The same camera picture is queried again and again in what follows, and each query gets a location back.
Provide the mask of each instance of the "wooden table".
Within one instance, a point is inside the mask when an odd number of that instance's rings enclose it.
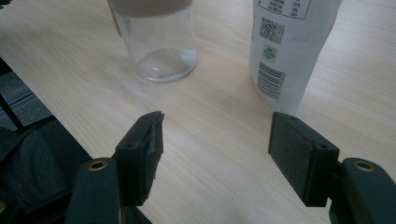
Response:
[[[396,2],[344,0],[297,117],[396,179]],[[252,2],[194,0],[199,60],[167,84],[131,72],[106,0],[14,0],[0,56],[93,157],[161,110],[164,154],[141,210],[155,223],[330,223],[267,153],[272,112],[248,71]]]

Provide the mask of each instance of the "jar base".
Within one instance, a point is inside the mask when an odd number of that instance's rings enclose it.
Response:
[[[151,82],[169,82],[186,76],[196,64],[191,49],[158,49],[137,63],[136,72]]]

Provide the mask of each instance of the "beige lid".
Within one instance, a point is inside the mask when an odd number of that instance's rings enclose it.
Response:
[[[125,17],[166,15],[187,7],[192,0],[110,0],[113,9]]]

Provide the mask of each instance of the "brass insert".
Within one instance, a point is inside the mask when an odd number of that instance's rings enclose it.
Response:
[[[365,172],[375,171],[375,167],[366,161],[354,161],[353,164],[355,165],[356,168],[363,170]]]
[[[90,171],[99,171],[107,167],[107,161],[94,161],[88,168]]]

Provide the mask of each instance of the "clear glass jar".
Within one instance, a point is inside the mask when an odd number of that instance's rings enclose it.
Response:
[[[126,1],[111,3],[136,73],[154,82],[186,76],[196,64],[192,1],[131,0],[131,10]]]

